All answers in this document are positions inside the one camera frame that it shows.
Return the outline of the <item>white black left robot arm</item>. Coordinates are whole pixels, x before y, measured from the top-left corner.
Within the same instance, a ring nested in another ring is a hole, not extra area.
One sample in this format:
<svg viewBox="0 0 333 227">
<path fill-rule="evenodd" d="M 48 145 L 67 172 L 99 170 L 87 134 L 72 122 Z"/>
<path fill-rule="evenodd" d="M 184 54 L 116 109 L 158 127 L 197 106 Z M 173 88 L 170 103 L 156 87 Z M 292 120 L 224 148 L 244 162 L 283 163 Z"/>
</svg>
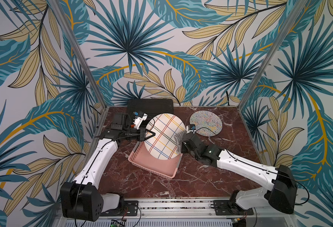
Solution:
<svg viewBox="0 0 333 227">
<path fill-rule="evenodd" d="M 98 144 L 83 170 L 72 182 L 63 183 L 60 189 L 61 208 L 65 218 L 96 221 L 102 213 L 120 209 L 121 196 L 98 191 L 102 175 L 124 140 L 146 141 L 155 136 L 141 124 L 147 120 L 147 114 L 134 112 L 132 115 L 117 113 L 109 128 L 98 136 Z"/>
</svg>

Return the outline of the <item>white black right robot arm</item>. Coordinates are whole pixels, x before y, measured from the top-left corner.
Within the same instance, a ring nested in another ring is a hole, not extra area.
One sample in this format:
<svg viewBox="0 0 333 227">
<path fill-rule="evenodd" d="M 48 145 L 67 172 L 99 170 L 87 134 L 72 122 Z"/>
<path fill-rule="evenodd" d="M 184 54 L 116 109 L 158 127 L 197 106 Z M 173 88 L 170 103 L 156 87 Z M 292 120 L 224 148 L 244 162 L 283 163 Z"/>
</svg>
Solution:
<svg viewBox="0 0 333 227">
<path fill-rule="evenodd" d="M 239 209 L 270 206 L 281 213 L 294 213 L 297 182 L 289 167 L 253 162 L 214 144 L 206 145 L 192 132 L 183 136 L 182 144 L 182 153 L 190 154 L 204 165 L 234 172 L 260 185 L 257 189 L 233 193 L 230 202 Z"/>
</svg>

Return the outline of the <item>white plaid line plate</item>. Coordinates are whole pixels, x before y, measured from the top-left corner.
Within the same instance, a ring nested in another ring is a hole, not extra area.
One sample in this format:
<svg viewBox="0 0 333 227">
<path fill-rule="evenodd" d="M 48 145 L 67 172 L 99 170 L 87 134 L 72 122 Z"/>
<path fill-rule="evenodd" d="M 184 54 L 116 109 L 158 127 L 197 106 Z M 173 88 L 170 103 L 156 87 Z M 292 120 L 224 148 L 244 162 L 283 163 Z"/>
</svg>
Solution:
<svg viewBox="0 0 333 227">
<path fill-rule="evenodd" d="M 168 160 L 177 156 L 173 136 L 177 132 L 186 131 L 186 126 L 179 117 L 162 113 L 152 118 L 146 128 L 156 133 L 153 138 L 144 142 L 147 151 L 153 157 Z"/>
</svg>

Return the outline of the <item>colourful squiggle pattern plate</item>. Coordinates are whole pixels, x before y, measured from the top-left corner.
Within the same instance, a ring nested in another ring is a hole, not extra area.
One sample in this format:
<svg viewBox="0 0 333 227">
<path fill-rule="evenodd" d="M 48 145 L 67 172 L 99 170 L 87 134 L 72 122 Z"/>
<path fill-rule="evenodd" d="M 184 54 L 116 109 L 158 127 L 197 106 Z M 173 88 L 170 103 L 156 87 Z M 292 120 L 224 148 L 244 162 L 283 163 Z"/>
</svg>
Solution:
<svg viewBox="0 0 333 227">
<path fill-rule="evenodd" d="M 213 112 L 197 111 L 193 113 L 189 119 L 190 124 L 194 124 L 196 132 L 205 137 L 212 137 L 222 131 L 222 121 Z"/>
</svg>

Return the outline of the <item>grey striped microfibre cloth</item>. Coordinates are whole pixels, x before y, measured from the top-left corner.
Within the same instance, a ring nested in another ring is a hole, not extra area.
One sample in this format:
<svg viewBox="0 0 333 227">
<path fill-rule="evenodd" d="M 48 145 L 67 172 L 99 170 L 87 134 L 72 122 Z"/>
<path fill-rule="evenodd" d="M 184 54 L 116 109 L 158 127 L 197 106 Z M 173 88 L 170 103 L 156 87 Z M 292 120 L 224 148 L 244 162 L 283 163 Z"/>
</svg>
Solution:
<svg viewBox="0 0 333 227">
<path fill-rule="evenodd" d="M 181 131 L 177 132 L 174 136 L 173 139 L 176 142 L 176 154 L 181 154 L 182 153 L 182 147 L 183 147 L 183 137 L 187 134 L 187 131 Z"/>
</svg>

